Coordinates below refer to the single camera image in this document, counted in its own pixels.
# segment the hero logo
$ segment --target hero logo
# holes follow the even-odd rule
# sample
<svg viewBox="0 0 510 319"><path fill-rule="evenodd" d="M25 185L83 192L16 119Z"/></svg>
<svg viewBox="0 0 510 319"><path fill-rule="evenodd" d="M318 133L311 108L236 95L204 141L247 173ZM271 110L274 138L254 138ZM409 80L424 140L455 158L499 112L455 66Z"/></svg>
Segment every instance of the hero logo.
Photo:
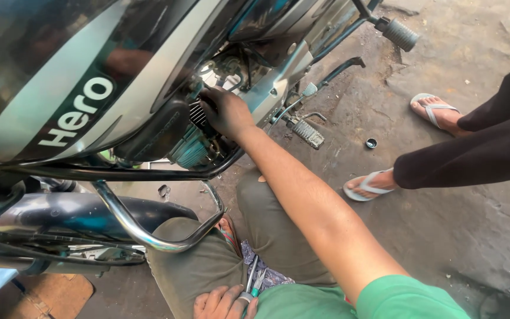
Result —
<svg viewBox="0 0 510 319"><path fill-rule="evenodd" d="M105 91L103 93L94 91L95 85L102 86ZM112 91L113 83L110 80L102 77L91 78L84 85L84 95L78 95L74 99L74 107L80 112L74 111L63 114L58 119L58 127L61 129L53 128L48 132L48 134L55 135L55 138L52 141L42 140L39 142L39 145L46 145L48 147L66 146L68 142L63 142L62 139L76 136L76 131L88 124L89 117L87 113L94 114L97 111L97 108L86 105L84 98L103 100L109 97Z"/></svg>

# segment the flip-flop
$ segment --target flip-flop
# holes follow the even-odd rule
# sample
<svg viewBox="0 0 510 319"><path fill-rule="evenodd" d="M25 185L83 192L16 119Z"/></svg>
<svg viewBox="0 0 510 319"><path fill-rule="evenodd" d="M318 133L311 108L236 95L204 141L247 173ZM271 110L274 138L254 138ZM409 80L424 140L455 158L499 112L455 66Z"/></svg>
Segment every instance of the flip-flop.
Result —
<svg viewBox="0 0 510 319"><path fill-rule="evenodd" d="M239 245L237 244L237 239L235 238L235 227L233 226L233 221L231 221L231 217L228 214L223 214L223 219L227 221L228 224L230 224L231 232L226 232L223 229L219 229L219 231L222 233L223 237L225 237L225 241L235 250L237 255L241 257L241 249L239 248Z"/></svg>
<svg viewBox="0 0 510 319"><path fill-rule="evenodd" d="M365 179L361 183L359 183L358 187L361 188L362 190L366 191L366 192L371 192L371 193L384 194L384 193L392 192L393 190L383 190L381 188L375 188L375 187L371 187L371 186L367 185L380 172L386 172L386 171L392 171L392 170L393 170L393 168L390 168L390 169L385 170L385 171L374 171L371 174L367 175L367 177L365 177ZM346 193L347 197L349 197L349 198L351 198L353 200L357 200L357 201L370 201L370 200L372 200L373 198L367 198L367 197L361 196L358 193L356 193L356 192L354 192L354 191L352 191L351 189L348 188L347 184L349 182L351 182L352 180L356 179L356 178L353 178L353 179L351 179L350 181L348 181L348 182L346 182L344 184L344 193Z"/></svg>
<svg viewBox="0 0 510 319"><path fill-rule="evenodd" d="M435 95L428 94L428 93L416 94L414 96L414 98L410 100L410 104L412 105L413 102L418 102L419 99L435 98L435 97L436 97ZM424 109L426 109L426 113L429 115L430 122L432 122L432 124L434 124L436 127L440 128L440 129L442 129L442 128L438 125L438 122L436 121L436 117L434 116L434 112L432 112L432 110L437 109L437 108L447 108L449 110L454 110L454 111L462 114L457 108L455 108L453 106L450 106L450 105L445 105L445 104L429 104L427 106L424 106L424 105L422 105L420 103L419 103L419 105L424 107Z"/></svg>

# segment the dirty ground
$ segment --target dirty ground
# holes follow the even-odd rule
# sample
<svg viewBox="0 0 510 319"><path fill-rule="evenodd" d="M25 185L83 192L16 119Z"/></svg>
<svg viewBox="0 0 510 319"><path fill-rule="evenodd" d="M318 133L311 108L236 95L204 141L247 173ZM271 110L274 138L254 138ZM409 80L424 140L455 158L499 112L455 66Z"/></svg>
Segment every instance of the dirty ground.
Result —
<svg viewBox="0 0 510 319"><path fill-rule="evenodd" d="M275 141L335 190L350 178L390 168L401 154L452 137L416 116L408 101L419 92L438 95L468 113L496 93L510 71L510 1L386 0L376 14L399 17L421 35L409 53L400 51L372 25L364 25L315 65L304 79L318 81L342 61L362 56L367 67L338 76L303 112L322 112L326 137L315 151L283 124ZM365 150L374 137L379 146ZM213 183L228 207L239 237L244 226L235 200L248 157ZM119 183L117 194L159 199L163 182ZM166 183L169 200L205 219L214 206L195 182ZM495 291L510 291L510 182L458 188L397 190L367 203L349 202L379 242L412 276L441 287L472 318ZM89 278L94 296L78 316L172 318L151 272L118 268Z"/></svg>

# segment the hand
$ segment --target hand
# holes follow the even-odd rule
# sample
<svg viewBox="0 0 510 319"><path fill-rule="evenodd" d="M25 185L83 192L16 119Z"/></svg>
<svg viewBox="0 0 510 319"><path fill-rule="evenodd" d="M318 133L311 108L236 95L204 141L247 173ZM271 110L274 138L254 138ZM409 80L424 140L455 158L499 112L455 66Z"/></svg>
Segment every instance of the hand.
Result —
<svg viewBox="0 0 510 319"><path fill-rule="evenodd" d="M209 294L201 294L194 302L194 319L241 319L247 301L237 299L243 285L217 287ZM253 298L247 307L244 319L253 319L257 313L258 298Z"/></svg>
<svg viewBox="0 0 510 319"><path fill-rule="evenodd" d="M200 99L202 98L209 98L216 104L217 112L206 102L200 101L208 122L223 136L238 142L244 132L256 128L247 104L237 95L215 86L202 89Z"/></svg>

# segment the green t-shirt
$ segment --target green t-shirt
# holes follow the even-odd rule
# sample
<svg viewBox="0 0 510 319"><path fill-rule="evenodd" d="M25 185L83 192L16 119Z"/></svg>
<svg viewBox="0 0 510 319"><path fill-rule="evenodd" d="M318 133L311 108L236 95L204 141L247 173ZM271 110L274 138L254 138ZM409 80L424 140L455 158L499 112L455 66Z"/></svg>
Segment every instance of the green t-shirt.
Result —
<svg viewBox="0 0 510 319"><path fill-rule="evenodd" d="M258 319L469 319L444 290L402 275L374 280L359 294L357 312L339 287L284 284L265 290Z"/></svg>

